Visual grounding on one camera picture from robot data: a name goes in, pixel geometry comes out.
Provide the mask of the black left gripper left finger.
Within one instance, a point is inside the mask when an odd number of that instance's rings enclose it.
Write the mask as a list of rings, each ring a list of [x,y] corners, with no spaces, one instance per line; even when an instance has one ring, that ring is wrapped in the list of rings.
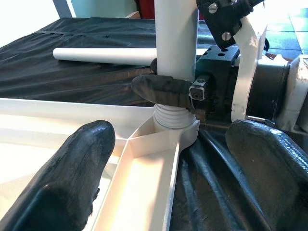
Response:
[[[82,231],[114,147],[110,122],[82,125],[26,185],[0,220],[0,231]]]

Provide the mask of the red hanging garment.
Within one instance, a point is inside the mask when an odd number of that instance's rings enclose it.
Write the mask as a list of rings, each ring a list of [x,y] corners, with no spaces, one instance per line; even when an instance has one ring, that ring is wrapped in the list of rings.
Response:
[[[158,22],[204,20],[197,8],[198,0],[134,0],[142,19],[155,19]]]

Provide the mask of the white plastic table leg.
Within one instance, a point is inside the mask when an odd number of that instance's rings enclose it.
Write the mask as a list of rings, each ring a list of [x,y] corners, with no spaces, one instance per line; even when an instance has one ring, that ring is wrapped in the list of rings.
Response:
[[[154,0],[157,72],[194,81],[199,11],[196,0]]]
[[[107,64],[146,65],[156,58],[163,64],[193,64],[192,57],[170,56],[169,60],[161,54],[157,56],[156,48],[55,48],[52,52],[57,60],[94,62]]]

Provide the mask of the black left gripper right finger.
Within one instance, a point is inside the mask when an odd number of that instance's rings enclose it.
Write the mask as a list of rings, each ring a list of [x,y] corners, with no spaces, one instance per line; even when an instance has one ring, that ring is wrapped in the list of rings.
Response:
[[[270,229],[308,231],[308,154],[284,132],[249,120],[233,122],[226,142]]]

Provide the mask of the black plastic cover sheet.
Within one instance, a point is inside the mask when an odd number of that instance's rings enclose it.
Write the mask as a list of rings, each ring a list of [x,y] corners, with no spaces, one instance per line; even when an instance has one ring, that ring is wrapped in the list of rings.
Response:
[[[151,19],[59,19],[0,48],[0,98],[149,106],[128,86],[147,67],[57,61],[51,53],[56,47],[154,46]],[[180,154],[170,231],[272,231],[227,146],[226,130],[208,122]],[[287,135],[308,154],[308,137]]]

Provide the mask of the white plastic table top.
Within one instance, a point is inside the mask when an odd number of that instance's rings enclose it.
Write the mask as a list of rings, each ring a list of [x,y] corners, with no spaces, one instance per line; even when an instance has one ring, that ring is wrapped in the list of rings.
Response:
[[[155,107],[0,98],[0,220],[38,170],[82,125],[110,122],[115,147],[82,231],[168,231],[181,151],[200,122],[175,109],[165,127]]]

